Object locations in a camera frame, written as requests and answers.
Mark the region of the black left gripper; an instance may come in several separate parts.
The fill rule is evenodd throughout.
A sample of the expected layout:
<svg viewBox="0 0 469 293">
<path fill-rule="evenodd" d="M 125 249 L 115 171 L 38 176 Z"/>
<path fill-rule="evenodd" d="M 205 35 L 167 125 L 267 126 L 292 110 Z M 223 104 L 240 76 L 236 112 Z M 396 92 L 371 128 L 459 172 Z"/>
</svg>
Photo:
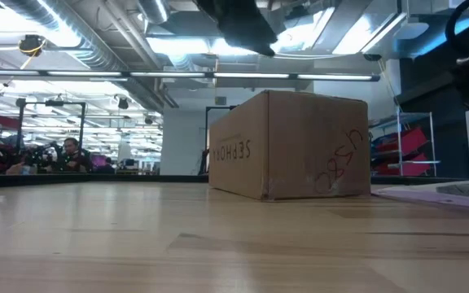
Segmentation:
<svg viewBox="0 0 469 293">
<path fill-rule="evenodd" d="M 274 57 L 271 48 L 278 37 L 255 0 L 195 0 L 213 21 L 229 46 Z"/>
</svg>

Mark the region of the purple-edged mesh zip pouch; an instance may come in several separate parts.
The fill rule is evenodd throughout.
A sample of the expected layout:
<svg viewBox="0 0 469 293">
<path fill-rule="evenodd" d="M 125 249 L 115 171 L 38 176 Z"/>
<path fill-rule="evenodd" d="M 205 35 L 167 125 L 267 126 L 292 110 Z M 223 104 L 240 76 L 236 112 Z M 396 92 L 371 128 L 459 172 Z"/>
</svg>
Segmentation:
<svg viewBox="0 0 469 293">
<path fill-rule="evenodd" d="M 436 188 L 439 186 L 449 186 L 467 183 L 469 183 L 469 181 L 452 181 L 446 183 L 435 183 L 418 186 L 390 186 L 378 190 L 373 190 L 371 193 L 372 195 L 389 199 L 440 203 L 445 205 L 469 208 L 469 197 L 442 194 L 436 191 Z"/>
</svg>

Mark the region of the brown Sephora cardboard box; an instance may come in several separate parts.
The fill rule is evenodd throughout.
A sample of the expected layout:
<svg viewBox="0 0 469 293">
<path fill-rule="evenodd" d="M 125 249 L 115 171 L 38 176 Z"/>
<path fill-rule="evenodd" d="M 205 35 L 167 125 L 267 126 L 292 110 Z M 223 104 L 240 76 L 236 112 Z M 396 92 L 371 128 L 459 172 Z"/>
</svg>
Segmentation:
<svg viewBox="0 0 469 293">
<path fill-rule="evenodd" d="M 209 130 L 208 183 L 262 201 L 370 193 L 368 105 L 265 90 Z"/>
</svg>

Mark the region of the long ceiling light bar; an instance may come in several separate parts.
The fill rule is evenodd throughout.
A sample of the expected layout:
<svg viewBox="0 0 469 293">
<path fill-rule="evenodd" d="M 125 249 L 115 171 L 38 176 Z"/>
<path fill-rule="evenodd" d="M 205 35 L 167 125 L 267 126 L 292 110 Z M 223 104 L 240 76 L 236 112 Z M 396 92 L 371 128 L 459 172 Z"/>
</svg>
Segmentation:
<svg viewBox="0 0 469 293">
<path fill-rule="evenodd" d="M 112 71 L 52 71 L 0 69 L 0 76 L 9 77 L 95 77 L 95 78 L 211 78 L 211 79 L 270 79 L 300 81 L 364 81 L 376 82 L 380 75 L 359 74 L 305 74 L 261 72 L 112 72 Z"/>
</svg>

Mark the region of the red storage bin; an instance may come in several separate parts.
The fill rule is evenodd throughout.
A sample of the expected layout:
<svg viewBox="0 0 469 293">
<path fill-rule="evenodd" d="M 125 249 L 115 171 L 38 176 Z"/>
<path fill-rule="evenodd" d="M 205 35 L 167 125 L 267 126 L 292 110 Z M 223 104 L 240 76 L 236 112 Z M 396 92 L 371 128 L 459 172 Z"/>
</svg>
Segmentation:
<svg viewBox="0 0 469 293">
<path fill-rule="evenodd" d="M 376 138 L 371 143 L 371 154 L 378 156 L 408 155 L 427 143 L 428 139 L 420 127 L 390 133 Z"/>
<path fill-rule="evenodd" d="M 397 155 L 390 158 L 374 159 L 370 163 L 374 175 L 418 177 L 426 175 L 432 169 L 424 153 L 410 154 L 399 162 Z"/>
</svg>

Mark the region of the white pillar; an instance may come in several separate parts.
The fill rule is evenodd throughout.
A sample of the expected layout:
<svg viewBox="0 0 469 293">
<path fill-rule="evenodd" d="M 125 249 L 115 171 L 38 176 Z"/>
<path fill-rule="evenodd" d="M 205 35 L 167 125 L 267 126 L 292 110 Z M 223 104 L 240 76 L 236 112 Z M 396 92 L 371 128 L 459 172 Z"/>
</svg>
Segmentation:
<svg viewBox="0 0 469 293">
<path fill-rule="evenodd" d="M 163 118 L 161 175 L 194 176 L 204 150 L 205 112 L 167 109 Z"/>
</svg>

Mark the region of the person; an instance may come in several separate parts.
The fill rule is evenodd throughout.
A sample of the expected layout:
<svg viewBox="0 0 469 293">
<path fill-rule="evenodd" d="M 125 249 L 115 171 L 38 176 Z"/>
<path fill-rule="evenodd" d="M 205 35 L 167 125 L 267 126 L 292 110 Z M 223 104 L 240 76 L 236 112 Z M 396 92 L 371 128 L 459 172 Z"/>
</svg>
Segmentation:
<svg viewBox="0 0 469 293">
<path fill-rule="evenodd" d="M 56 172 L 91 173 L 93 165 L 90 153 L 80 147 L 75 138 L 66 138 L 63 143 L 64 152 L 58 157 L 54 166 Z"/>
</svg>

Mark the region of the black gantry frame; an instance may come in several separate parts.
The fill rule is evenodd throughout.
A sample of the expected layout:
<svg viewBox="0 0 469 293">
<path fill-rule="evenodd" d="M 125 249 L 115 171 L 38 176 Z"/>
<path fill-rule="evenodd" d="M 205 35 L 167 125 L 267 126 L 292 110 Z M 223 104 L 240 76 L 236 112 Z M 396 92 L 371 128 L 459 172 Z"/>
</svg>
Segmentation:
<svg viewBox="0 0 469 293">
<path fill-rule="evenodd" d="M 204 129 L 205 129 L 205 136 L 204 136 L 204 149 L 201 155 L 201 163 L 199 167 L 199 175 L 208 175 L 208 156 L 209 156 L 209 112 L 212 110 L 227 110 L 232 111 L 236 108 L 236 105 L 233 106 L 211 106 L 205 108 L 205 122 L 204 122 Z"/>
<path fill-rule="evenodd" d="M 25 98 L 19 98 L 16 101 L 16 106 L 19 108 L 19 118 L 18 118 L 18 128 L 17 128 L 17 139 L 15 142 L 15 150 L 19 154 L 22 149 L 22 143 L 24 142 L 23 135 L 23 120 L 24 120 L 24 109 L 27 105 L 44 105 L 47 107 L 63 107 L 67 105 L 78 105 L 81 107 L 81 114 L 78 116 L 80 118 L 79 123 L 79 138 L 76 140 L 79 142 L 80 147 L 82 148 L 82 139 L 84 134 L 84 123 L 85 123 L 85 114 L 86 114 L 86 103 L 84 102 L 63 102 L 56 100 L 47 100 L 46 102 L 27 102 Z M 24 166 L 36 167 L 39 174 L 54 174 L 61 173 L 54 170 L 54 166 L 57 162 L 52 161 L 50 163 L 41 163 L 42 154 L 45 149 L 53 147 L 57 154 L 57 159 L 64 152 L 63 144 L 59 146 L 57 142 L 47 143 L 45 146 L 38 147 L 35 151 L 32 151 L 31 157 L 27 158 L 22 166 L 22 171 L 24 171 Z"/>
</svg>

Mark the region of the black table frame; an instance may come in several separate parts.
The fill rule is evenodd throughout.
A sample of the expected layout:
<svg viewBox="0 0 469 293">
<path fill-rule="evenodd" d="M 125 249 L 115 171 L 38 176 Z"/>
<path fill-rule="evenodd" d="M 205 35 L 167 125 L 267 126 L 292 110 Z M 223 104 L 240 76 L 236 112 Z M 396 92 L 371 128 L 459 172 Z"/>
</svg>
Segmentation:
<svg viewBox="0 0 469 293">
<path fill-rule="evenodd" d="M 425 185 L 461 181 L 462 178 L 446 177 L 397 177 L 375 176 L 371 178 L 373 185 Z M 38 175 L 0 175 L 0 187 L 40 186 L 82 182 L 163 182 L 163 183 L 208 183 L 208 176 L 141 176 L 111 174 L 38 174 Z"/>
</svg>

